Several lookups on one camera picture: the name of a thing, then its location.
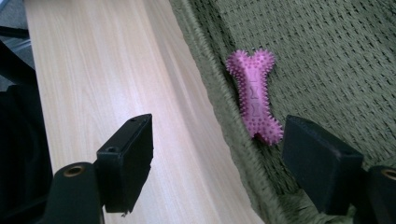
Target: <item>black object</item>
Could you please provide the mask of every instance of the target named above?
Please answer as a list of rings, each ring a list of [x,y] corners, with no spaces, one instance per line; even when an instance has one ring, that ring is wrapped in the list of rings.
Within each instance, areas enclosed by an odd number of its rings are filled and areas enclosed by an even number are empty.
[[[43,223],[104,223],[107,212],[132,212],[153,158],[152,116],[126,121],[97,151],[94,164],[80,162],[58,171]]]
[[[308,119],[288,116],[283,160],[319,212],[345,215],[355,224],[396,223],[396,170],[361,168],[363,156]]]
[[[104,223],[95,168],[74,163],[53,178],[44,223]]]
[[[98,151],[95,166],[108,213],[132,212],[153,158],[151,115],[128,120]]]
[[[347,212],[363,155],[316,123],[288,116],[283,160],[319,212]]]
[[[35,70],[0,41],[0,75],[19,85],[37,86]]]
[[[51,180],[38,89],[0,91],[0,223],[41,218]]]
[[[0,26],[0,35],[14,38],[29,38],[29,31],[25,29],[10,28],[6,26]]]

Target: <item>spiky rubber toy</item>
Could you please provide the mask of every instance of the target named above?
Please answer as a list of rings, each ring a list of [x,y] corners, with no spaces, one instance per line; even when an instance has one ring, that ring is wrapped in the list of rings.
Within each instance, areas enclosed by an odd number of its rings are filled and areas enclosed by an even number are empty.
[[[274,55],[263,49],[256,50],[253,56],[239,49],[226,63],[238,82],[240,112],[250,137],[257,137],[269,146],[283,136],[282,126],[271,115],[268,102],[267,76],[274,63]]]

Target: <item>woven fabric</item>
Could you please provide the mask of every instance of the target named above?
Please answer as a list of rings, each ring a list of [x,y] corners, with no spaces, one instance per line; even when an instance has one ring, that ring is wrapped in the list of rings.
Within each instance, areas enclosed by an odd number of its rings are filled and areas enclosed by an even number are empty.
[[[266,223],[350,223],[318,214],[283,164],[282,143],[251,140],[225,61],[263,46],[274,116],[311,119],[361,152],[364,168],[396,165],[396,3],[392,0],[171,0],[253,209]]]

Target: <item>light wood grain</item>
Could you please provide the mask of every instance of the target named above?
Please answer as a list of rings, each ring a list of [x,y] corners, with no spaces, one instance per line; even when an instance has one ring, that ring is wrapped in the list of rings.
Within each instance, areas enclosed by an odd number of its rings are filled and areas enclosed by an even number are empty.
[[[153,115],[148,182],[132,214],[106,223],[262,223],[167,1],[25,7],[54,171],[93,162],[124,121]]]

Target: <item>black bracket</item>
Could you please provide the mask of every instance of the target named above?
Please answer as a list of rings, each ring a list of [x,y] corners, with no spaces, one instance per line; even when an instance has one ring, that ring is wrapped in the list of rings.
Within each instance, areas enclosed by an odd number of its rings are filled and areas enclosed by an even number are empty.
[[[288,116],[283,160],[319,212],[354,223],[396,223],[396,169],[361,168],[363,155],[311,120]]]
[[[152,116],[129,119],[97,151],[94,164],[59,170],[52,182],[43,223],[104,223],[109,213],[132,212],[153,158]]]

